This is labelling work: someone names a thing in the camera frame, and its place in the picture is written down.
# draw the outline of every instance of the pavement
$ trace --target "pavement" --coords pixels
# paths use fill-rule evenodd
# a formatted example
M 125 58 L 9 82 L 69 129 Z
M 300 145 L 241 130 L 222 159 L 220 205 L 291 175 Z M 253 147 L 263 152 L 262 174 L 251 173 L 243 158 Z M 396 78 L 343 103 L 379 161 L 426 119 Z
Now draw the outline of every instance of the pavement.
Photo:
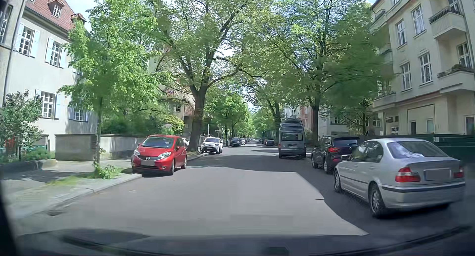
M 371 217 L 368 205 L 333 190 L 332 176 L 306 159 L 278 158 L 275 147 L 250 142 L 201 157 L 173 176 L 148 176 L 14 219 L 18 235 L 94 228 L 152 236 L 373 236 L 405 242 L 472 226 L 475 172 L 464 201 L 448 209 Z
M 202 156 L 191 155 L 189 161 Z M 101 165 L 113 165 L 125 170 L 110 180 L 80 178 L 63 184 L 51 184 L 51 182 L 69 176 L 91 174 L 94 171 L 92 162 L 58 161 L 54 167 L 4 174 L 1 186 L 9 216 L 15 219 L 24 218 L 142 177 L 140 174 L 131 173 L 130 159 L 102 160 Z

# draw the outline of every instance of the silver sedan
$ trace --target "silver sedan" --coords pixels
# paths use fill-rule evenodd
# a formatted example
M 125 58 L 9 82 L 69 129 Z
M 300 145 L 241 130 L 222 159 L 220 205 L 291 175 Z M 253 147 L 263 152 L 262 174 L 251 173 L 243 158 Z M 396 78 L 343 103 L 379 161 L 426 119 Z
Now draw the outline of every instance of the silver sedan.
M 444 206 L 463 198 L 464 169 L 429 141 L 416 138 L 368 140 L 342 156 L 333 172 L 335 191 L 369 202 L 374 217 L 388 209 Z

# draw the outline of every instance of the red car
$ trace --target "red car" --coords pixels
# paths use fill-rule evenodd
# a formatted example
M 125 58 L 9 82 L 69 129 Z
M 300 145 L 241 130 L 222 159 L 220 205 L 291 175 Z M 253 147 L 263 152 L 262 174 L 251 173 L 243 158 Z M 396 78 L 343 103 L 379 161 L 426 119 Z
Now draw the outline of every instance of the red car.
M 186 168 L 187 155 L 183 139 L 174 135 L 151 135 L 139 144 L 132 155 L 132 172 L 167 172 Z

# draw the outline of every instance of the license plate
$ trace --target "license plate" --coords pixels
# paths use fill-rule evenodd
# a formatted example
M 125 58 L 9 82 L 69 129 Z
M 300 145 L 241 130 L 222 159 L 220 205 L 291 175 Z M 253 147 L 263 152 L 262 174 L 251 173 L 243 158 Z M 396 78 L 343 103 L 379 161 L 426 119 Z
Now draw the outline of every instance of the license plate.
M 142 166 L 155 166 L 155 161 L 142 161 Z
M 450 179 L 450 169 L 426 169 L 426 181 Z

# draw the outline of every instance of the street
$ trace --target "street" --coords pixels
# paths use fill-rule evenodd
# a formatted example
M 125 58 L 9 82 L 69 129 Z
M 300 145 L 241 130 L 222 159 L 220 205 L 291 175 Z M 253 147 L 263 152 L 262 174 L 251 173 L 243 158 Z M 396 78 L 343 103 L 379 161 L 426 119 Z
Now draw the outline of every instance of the street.
M 371 217 L 367 204 L 333 190 L 307 158 L 279 159 L 252 141 L 189 162 L 173 176 L 145 176 L 15 221 L 18 235 L 72 228 L 168 235 L 374 235 L 403 242 L 471 224 L 473 196 L 447 210 Z

